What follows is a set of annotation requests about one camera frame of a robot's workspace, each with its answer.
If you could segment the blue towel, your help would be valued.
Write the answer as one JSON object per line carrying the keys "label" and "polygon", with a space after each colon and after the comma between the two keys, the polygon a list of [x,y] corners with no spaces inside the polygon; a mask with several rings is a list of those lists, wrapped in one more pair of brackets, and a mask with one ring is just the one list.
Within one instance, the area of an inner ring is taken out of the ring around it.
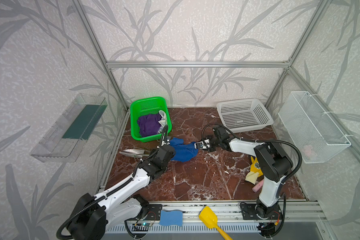
{"label": "blue towel", "polygon": [[173,138],[170,140],[170,146],[172,146],[176,151],[172,161],[182,163],[188,162],[192,158],[196,157],[199,152],[199,150],[195,148],[195,142],[184,144],[183,139]]}

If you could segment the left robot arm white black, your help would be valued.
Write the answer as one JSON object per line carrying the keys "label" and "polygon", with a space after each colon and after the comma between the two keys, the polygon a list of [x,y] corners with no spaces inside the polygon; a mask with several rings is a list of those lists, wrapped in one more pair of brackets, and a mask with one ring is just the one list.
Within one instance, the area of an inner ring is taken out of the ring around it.
{"label": "left robot arm white black", "polygon": [[136,192],[164,174],[175,156],[176,151],[167,139],[168,129],[164,126],[159,146],[128,177],[94,196],[84,194],[58,228],[57,239],[100,240],[109,228],[137,217],[149,203]]}

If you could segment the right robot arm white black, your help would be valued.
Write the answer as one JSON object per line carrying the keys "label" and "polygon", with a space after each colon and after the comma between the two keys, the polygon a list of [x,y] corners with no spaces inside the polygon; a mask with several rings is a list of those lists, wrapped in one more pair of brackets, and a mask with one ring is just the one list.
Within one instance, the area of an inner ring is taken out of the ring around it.
{"label": "right robot arm white black", "polygon": [[264,183],[254,207],[241,203],[242,213],[267,220],[278,211],[281,190],[288,179],[300,169],[303,157],[294,145],[281,140],[251,140],[240,138],[222,124],[210,123],[202,130],[196,149],[214,152],[221,148],[228,152],[256,157],[264,176]]}

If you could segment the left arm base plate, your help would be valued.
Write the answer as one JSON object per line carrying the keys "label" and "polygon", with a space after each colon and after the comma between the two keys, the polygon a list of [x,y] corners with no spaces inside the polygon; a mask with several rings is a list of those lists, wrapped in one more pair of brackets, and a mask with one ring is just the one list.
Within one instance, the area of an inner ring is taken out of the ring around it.
{"label": "left arm base plate", "polygon": [[149,204],[142,207],[137,219],[140,221],[159,221],[161,219],[161,211],[163,205],[161,204]]}

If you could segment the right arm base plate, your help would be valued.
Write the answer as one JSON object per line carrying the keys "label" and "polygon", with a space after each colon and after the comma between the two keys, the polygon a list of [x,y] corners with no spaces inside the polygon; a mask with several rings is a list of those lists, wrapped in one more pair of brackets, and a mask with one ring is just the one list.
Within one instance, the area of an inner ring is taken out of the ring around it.
{"label": "right arm base plate", "polygon": [[239,207],[244,220],[279,221],[283,215],[278,203],[266,207],[262,203],[241,202]]}

